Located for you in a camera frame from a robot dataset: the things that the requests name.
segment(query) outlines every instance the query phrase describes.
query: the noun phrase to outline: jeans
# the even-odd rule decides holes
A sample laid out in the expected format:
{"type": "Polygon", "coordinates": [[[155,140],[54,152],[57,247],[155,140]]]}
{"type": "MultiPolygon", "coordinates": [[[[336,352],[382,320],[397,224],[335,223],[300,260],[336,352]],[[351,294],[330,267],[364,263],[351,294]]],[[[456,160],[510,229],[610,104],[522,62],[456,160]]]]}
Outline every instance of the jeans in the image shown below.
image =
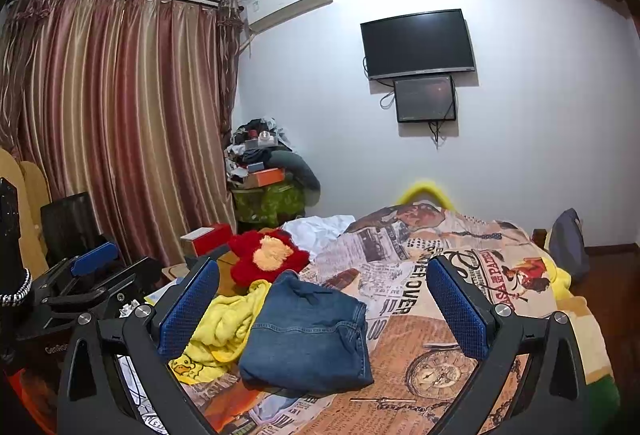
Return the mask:
{"type": "Polygon", "coordinates": [[[243,381],[311,393],[370,385],[366,309],[338,290],[283,272],[271,286],[240,357],[243,381]]]}

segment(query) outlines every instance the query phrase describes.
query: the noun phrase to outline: yellow arch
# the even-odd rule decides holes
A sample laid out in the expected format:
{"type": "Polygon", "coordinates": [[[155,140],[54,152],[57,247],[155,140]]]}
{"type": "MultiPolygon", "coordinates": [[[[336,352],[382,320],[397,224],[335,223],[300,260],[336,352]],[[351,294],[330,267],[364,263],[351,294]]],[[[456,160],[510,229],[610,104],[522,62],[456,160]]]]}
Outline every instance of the yellow arch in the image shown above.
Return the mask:
{"type": "Polygon", "coordinates": [[[402,196],[396,202],[396,205],[410,204],[420,193],[428,193],[437,200],[437,203],[441,207],[450,211],[456,211],[453,204],[449,200],[449,197],[447,197],[444,192],[434,182],[431,181],[420,181],[415,183],[402,194],[402,196]]]}

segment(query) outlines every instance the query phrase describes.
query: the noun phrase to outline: metal screw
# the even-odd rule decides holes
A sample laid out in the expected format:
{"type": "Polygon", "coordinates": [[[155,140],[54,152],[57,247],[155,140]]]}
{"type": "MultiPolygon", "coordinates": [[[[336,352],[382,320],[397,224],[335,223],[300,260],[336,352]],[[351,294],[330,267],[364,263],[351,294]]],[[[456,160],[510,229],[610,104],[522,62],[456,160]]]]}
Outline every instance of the metal screw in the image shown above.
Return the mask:
{"type": "Polygon", "coordinates": [[[91,313],[83,312],[80,316],[78,316],[78,323],[81,325],[86,325],[91,321],[91,313]]]}
{"type": "Polygon", "coordinates": [[[495,313],[498,316],[502,316],[503,318],[506,318],[507,316],[511,316],[511,307],[509,307],[508,305],[505,305],[504,303],[498,303],[495,306],[495,313]]]}
{"type": "Polygon", "coordinates": [[[141,305],[136,309],[136,316],[139,318],[146,318],[149,314],[151,314],[151,307],[148,305],[141,305]]]}
{"type": "Polygon", "coordinates": [[[564,312],[558,311],[554,314],[554,320],[556,320],[561,325],[564,325],[569,321],[569,318],[564,312]]]}

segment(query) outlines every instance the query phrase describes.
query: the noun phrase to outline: red flower plush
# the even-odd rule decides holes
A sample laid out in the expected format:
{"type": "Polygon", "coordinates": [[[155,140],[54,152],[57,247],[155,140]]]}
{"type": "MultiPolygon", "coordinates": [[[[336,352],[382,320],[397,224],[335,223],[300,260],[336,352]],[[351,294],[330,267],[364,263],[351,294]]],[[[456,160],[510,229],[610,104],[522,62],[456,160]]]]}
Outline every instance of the red flower plush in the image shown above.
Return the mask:
{"type": "Polygon", "coordinates": [[[309,263],[309,253],[298,249],[284,232],[247,231],[228,241],[231,251],[240,258],[231,268],[231,278],[242,287],[264,279],[273,283],[281,272],[300,272],[309,263]]]}

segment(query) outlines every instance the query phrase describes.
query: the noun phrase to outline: air conditioner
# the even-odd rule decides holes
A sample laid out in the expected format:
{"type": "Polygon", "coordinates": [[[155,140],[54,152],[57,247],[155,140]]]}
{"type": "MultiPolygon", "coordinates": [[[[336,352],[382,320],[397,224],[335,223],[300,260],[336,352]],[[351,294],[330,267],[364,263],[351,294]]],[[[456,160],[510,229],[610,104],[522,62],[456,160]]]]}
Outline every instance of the air conditioner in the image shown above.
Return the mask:
{"type": "Polygon", "coordinates": [[[299,14],[330,4],[334,0],[249,0],[246,3],[249,28],[262,32],[299,14]]]}

